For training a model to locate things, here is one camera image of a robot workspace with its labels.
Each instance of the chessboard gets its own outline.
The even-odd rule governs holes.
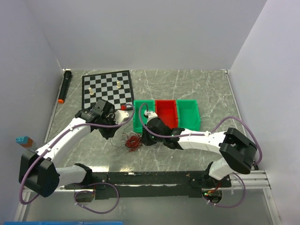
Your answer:
[[[112,103],[116,110],[126,103],[133,104],[134,95],[129,70],[82,77],[82,108],[94,106],[99,99]]]

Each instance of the cable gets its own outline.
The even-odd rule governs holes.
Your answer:
[[[237,206],[239,206],[239,205],[241,205],[243,203],[243,201],[246,198],[246,186],[245,186],[245,183],[244,183],[244,181],[242,180],[242,178],[239,175],[237,175],[234,172],[233,172],[233,175],[240,179],[240,181],[241,181],[241,183],[243,185],[243,188],[244,188],[243,189],[243,196],[242,196],[241,200],[238,203],[234,204],[234,205],[220,205],[220,204],[214,204],[214,203],[210,202],[207,198],[204,197],[208,201],[208,204],[214,205],[214,206],[220,207],[220,208],[234,208],[234,207],[237,207]]]
[[[186,135],[173,135],[173,136],[170,136],[170,135],[158,135],[158,134],[155,134],[153,133],[152,131],[150,131],[144,124],[143,120],[142,120],[142,117],[141,117],[141,111],[142,111],[142,107],[146,105],[146,108],[148,108],[148,105],[147,103],[143,103],[140,108],[139,108],[139,118],[140,118],[140,122],[142,124],[142,126],[145,128],[145,130],[147,130],[150,134],[156,136],[156,137],[161,137],[161,138],[175,138],[175,137],[187,137],[187,136],[204,136],[205,134],[186,134]],[[258,149],[258,152],[259,152],[259,159],[257,160],[257,162],[255,162],[253,165],[257,165],[261,162],[262,158],[263,158],[263,152],[262,152],[262,149],[257,141],[257,139],[255,138],[254,134],[252,133],[252,131],[250,130],[250,128],[240,119],[240,118],[237,118],[235,116],[227,116],[225,118],[223,118],[217,125],[215,128],[213,128],[213,130],[211,131],[211,133],[214,133],[222,123],[224,123],[225,120],[227,119],[234,119],[234,120],[237,120],[238,122],[240,122],[245,128],[246,130],[249,132],[249,134],[251,135],[253,141],[255,142],[256,146],[257,146],[257,149]]]
[[[25,202],[23,200],[23,189],[24,189],[24,185],[25,185],[25,181],[29,175],[29,173],[31,172],[31,170],[33,169],[33,167],[38,163],[38,161],[43,158],[48,152],[51,151],[51,149],[53,148],[53,146],[55,146],[57,144],[57,142],[60,141],[60,139],[63,138],[63,136],[65,136],[67,133],[69,133],[70,131],[78,128],[78,127],[82,127],[82,126],[94,126],[94,127],[99,127],[99,128],[118,128],[118,127],[121,127],[125,124],[127,124],[132,118],[133,118],[133,115],[135,114],[135,108],[132,104],[128,103],[128,104],[125,104],[125,105],[128,105],[128,106],[131,106],[133,111],[132,111],[132,115],[128,118],[127,121],[123,122],[123,123],[120,123],[120,124],[117,124],[117,125],[100,125],[100,124],[94,124],[94,123],[82,123],[82,124],[78,124],[78,125],[75,125],[73,126],[72,128],[66,130],[65,132],[63,132],[61,135],[59,135],[53,142],[52,144],[49,145],[49,147],[31,164],[31,166],[28,168],[28,170],[26,171],[23,179],[22,179],[22,182],[21,182],[21,188],[20,188],[20,192],[19,192],[19,201],[21,204],[23,205],[27,205],[31,202],[33,202],[33,200],[35,200],[39,194],[37,194],[36,196],[34,196],[32,199],[30,199],[28,202]]]
[[[111,139],[111,138],[109,138],[109,141],[110,141],[111,145],[112,145],[113,147],[115,147],[115,148],[121,148],[121,147],[122,147],[122,141],[123,141],[123,139],[121,139],[121,141],[120,141],[120,146],[115,146],[115,145],[112,143],[112,139]]]
[[[113,211],[114,208],[116,208],[117,205],[118,205],[118,203],[119,203],[119,199],[120,199],[119,192],[118,192],[117,188],[116,188],[114,185],[109,184],[109,183],[105,183],[105,182],[89,184],[89,185],[87,185],[87,187],[89,187],[89,186],[94,186],[94,185],[100,185],[100,184],[104,184],[104,185],[109,185],[109,186],[111,186],[111,187],[116,191],[116,193],[117,193],[117,201],[116,201],[115,205],[114,205],[110,210],[104,211],[104,212],[99,212],[99,211],[92,210],[92,209],[90,209],[90,208],[88,208],[88,207],[86,207],[86,206],[84,206],[84,205],[81,205],[81,204],[76,200],[76,196],[77,196],[78,194],[81,194],[81,193],[91,193],[91,192],[93,193],[93,191],[87,191],[87,190],[77,192],[77,193],[74,195],[75,205],[78,205],[78,206],[80,206],[80,207],[82,207],[82,208],[84,208],[84,209],[86,209],[86,210],[88,210],[88,211],[90,211],[90,212],[97,213],[97,214],[106,214],[106,213],[109,213],[109,212]]]
[[[129,152],[136,151],[142,146],[141,136],[137,133],[126,135],[125,146]]]
[[[221,182],[219,182],[218,186],[212,190],[212,191],[208,191],[207,193],[214,193],[216,190],[218,190],[221,187]]]

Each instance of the blue toy block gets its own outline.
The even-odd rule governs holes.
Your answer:
[[[23,136],[23,137],[17,137],[15,139],[15,142],[17,144],[26,144],[28,142],[29,137],[28,136]]]

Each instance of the red wire bundle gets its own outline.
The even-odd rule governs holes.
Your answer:
[[[221,187],[221,182],[218,184],[218,186],[214,190],[209,191],[208,193],[214,193],[216,190],[219,189],[219,187]]]
[[[125,146],[128,149],[129,152],[138,150],[142,143],[141,143],[141,136],[138,134],[129,134],[126,135],[125,138]]]

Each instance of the tangled wire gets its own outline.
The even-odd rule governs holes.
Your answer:
[[[138,150],[142,145],[141,136],[137,133],[123,134],[123,138],[125,140],[125,147],[129,152]]]

